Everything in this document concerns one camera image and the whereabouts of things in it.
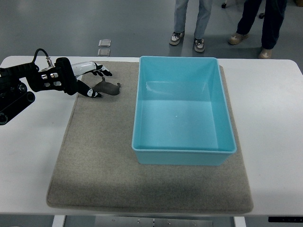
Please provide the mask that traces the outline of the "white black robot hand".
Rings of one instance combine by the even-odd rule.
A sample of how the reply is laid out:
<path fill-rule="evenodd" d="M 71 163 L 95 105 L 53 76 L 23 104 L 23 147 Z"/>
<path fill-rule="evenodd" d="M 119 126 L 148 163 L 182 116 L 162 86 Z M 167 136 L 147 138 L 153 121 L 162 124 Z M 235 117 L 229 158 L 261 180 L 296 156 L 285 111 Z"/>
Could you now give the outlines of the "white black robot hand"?
<path fill-rule="evenodd" d="M 93 75 L 99 75 L 101 77 L 112 76 L 112 73 L 104 65 L 94 61 L 71 64 L 68 58 L 61 57 L 56 60 L 55 67 L 60 69 L 60 76 L 63 78 L 64 92 L 68 95 L 73 95 L 78 92 L 86 97 L 102 97 L 101 94 L 77 78 L 86 73 L 92 73 Z"/>

